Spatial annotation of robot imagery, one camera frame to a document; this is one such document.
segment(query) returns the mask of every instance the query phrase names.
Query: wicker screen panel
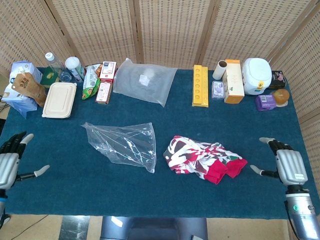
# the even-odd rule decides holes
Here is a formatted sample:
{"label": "wicker screen panel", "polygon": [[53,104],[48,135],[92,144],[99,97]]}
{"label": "wicker screen panel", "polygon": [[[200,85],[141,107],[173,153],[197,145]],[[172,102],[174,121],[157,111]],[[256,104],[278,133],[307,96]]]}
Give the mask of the wicker screen panel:
{"label": "wicker screen panel", "polygon": [[219,60],[266,58],[309,0],[221,0],[203,65]]}
{"label": "wicker screen panel", "polygon": [[85,65],[136,61],[127,0],[52,0]]}
{"label": "wicker screen panel", "polygon": [[301,129],[312,173],[320,195],[320,120]]}
{"label": "wicker screen panel", "polygon": [[15,61],[45,67],[47,52],[61,60],[72,55],[38,0],[0,1],[0,23],[0,72],[4,76],[9,76]]}
{"label": "wicker screen panel", "polygon": [[140,0],[144,63],[191,69],[209,4],[209,0]]}
{"label": "wicker screen panel", "polygon": [[299,118],[320,105],[320,12],[297,35],[272,68],[283,70]]}

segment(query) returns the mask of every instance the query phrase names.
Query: purple box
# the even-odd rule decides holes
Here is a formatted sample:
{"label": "purple box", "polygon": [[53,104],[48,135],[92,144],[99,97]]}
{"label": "purple box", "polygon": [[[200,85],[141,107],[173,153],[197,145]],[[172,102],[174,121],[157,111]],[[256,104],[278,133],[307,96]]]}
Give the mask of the purple box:
{"label": "purple box", "polygon": [[269,111],[277,106],[273,95],[257,96],[255,99],[255,105],[258,111]]}

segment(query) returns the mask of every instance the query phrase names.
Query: blue felt tablecloth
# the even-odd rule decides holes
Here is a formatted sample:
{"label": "blue felt tablecloth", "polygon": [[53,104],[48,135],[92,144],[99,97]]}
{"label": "blue felt tablecloth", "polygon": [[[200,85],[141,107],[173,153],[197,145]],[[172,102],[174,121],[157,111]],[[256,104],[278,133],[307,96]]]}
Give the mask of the blue felt tablecloth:
{"label": "blue felt tablecloth", "polygon": [[[319,209],[310,163],[292,99],[287,107],[259,112],[255,96],[240,104],[209,100],[209,108],[192,107],[192,71],[176,72],[165,108],[112,93],[108,105],[95,97],[81,100],[78,87],[71,117],[42,118],[42,108],[27,119],[11,109],[0,138],[34,133],[20,163],[20,173],[49,164],[37,179],[18,182],[7,191],[8,213],[149,217],[230,217],[285,219],[285,191],[279,180],[254,173],[249,165],[275,170],[275,157],[259,137],[273,137],[300,151],[313,204]],[[111,163],[88,143],[85,122],[131,126],[151,122],[155,131],[155,173]],[[220,142],[248,161],[239,176],[215,185],[195,174],[170,171],[163,152],[174,135]]]}

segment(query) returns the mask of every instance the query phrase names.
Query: paper towel roll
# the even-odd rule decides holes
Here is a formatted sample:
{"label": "paper towel roll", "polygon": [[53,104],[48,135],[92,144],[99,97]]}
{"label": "paper towel roll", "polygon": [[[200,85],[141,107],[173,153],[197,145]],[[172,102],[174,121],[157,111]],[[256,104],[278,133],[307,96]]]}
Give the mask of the paper towel roll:
{"label": "paper towel roll", "polygon": [[218,62],[218,64],[216,65],[216,67],[215,67],[215,70],[214,70],[214,72],[212,74],[212,77],[215,80],[220,80],[222,78],[223,74],[225,73],[226,68],[227,68],[226,61],[220,60]]}

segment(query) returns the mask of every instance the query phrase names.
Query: yellow egg tray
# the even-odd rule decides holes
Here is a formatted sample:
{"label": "yellow egg tray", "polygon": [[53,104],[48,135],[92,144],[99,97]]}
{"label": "yellow egg tray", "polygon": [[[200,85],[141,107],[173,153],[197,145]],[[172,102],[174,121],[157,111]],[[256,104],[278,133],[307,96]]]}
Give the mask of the yellow egg tray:
{"label": "yellow egg tray", "polygon": [[193,107],[209,107],[208,67],[193,66]]}

